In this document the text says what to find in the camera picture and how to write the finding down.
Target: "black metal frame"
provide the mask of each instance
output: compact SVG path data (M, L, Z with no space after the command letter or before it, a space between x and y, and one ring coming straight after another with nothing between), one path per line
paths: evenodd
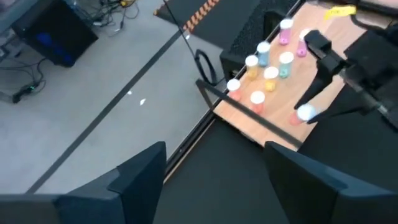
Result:
M290 11L287 13L287 17L293 16L300 7L305 3L306 0L298 0ZM276 27L270 34L270 36L266 39L268 41L272 40L276 37L279 33L279 26ZM244 73L246 72L246 68L242 68L239 73L236 75L236 78L241 78ZM232 100L230 97L227 96L227 90L221 92L217 90L215 87L211 86L210 84L204 82L203 80L197 80L196 82L197 87L199 88L200 93L202 94L203 98L205 99L207 105L209 106L209 111L202 117L202 119L197 123L197 125L191 130L188 136L183 140L183 142L178 146L175 152L170 156L167 161L167 168L166 168L166 176L168 176L174 169L174 167L178 164L178 162L182 159L182 157L188 152L188 150L194 145L194 143L199 139L202 133L206 130L206 128L211 124L211 122L216 119L220 118L214 113L214 108L221 102L221 100L226 101L227 103L231 104L233 107L237 108L238 110L242 111L244 114L248 115L250 118L256 120L265 128L275 131L277 134L280 134L282 138L285 138L286 141L290 142L294 146L299 147L301 142L294 137L292 137L289 133L278 128L276 125L272 124L271 122L267 121L266 119L260 117L258 114L253 113L251 110L243 106L242 104L238 103L237 101ZM212 92L217 97L219 97L215 103L213 104L206 93L206 90Z

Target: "orange cup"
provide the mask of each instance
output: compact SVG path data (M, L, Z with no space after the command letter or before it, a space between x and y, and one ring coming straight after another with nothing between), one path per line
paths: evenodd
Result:
M289 123L292 126L297 126L311 120L315 115L317 115L317 111L312 105L302 105L290 115Z
M228 81L228 83L226 84L226 88L229 91L228 93L229 97L231 97L236 101L239 101L242 98L240 87L241 87L241 82L239 80L233 78L230 81Z
M256 114L261 114L264 111L264 100L266 99L265 94L262 91L255 91L250 96L251 109Z

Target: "orange and black tape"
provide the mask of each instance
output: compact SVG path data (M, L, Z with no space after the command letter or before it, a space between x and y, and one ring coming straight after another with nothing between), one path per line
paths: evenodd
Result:
M185 25L183 26L184 30L189 30L189 32L192 32L195 28L196 25L199 24L199 22L201 20L203 20L203 18L205 18L205 16L211 11L211 9L213 9L217 3L220 0L207 0L202 6L200 6L199 10L197 10L190 18L190 20L188 20ZM156 16L157 12L159 11L159 9L156 9L154 12L154 15Z

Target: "wooden table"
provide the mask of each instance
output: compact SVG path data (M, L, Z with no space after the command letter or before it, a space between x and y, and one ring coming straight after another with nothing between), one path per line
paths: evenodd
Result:
M279 66L279 55L282 52L290 51L295 54L299 33L306 28L318 29L332 41L333 49L339 53L340 56L344 57L343 51L365 30L355 26L349 17L339 17L327 21L323 20L326 10L327 9L323 7L305 3L298 10L296 15L294 15L294 26L290 44L286 46L279 45L278 37L271 42L270 65L275 67ZM391 22L389 18L369 14L364 16L358 15L358 19L379 26L387 26ZM288 122L288 118L294 112L294 105L315 77L317 70L314 57L312 57L310 53L308 53L305 58L298 58L295 56L292 71L291 76L287 79L278 80L277 89L272 93L265 92L262 72L259 73L259 76L254 81L247 78L246 74L244 74L240 79L243 93L240 103L244 106L250 106L251 93L256 90L263 91L266 94L266 100L265 111L261 116L288 132L299 141L304 141L315 124L291 126ZM328 108L342 87L343 80L336 76L333 79L333 83L310 101L310 104L315 106L318 111ZM221 101L217 105L215 113L261 145L264 145L266 141L275 141L285 147L297 150L295 146L269 131L225 101Z

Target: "yellow cup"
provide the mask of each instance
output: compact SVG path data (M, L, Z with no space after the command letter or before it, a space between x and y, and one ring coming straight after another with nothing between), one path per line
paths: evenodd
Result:
M258 64L259 64L259 59L255 55L250 55L246 58L244 61L246 64L246 74L247 76L254 80L257 78L257 74L259 72L258 69Z
M266 91L272 92L276 89L277 77L279 74L278 68L268 67L264 70L264 78L266 80Z

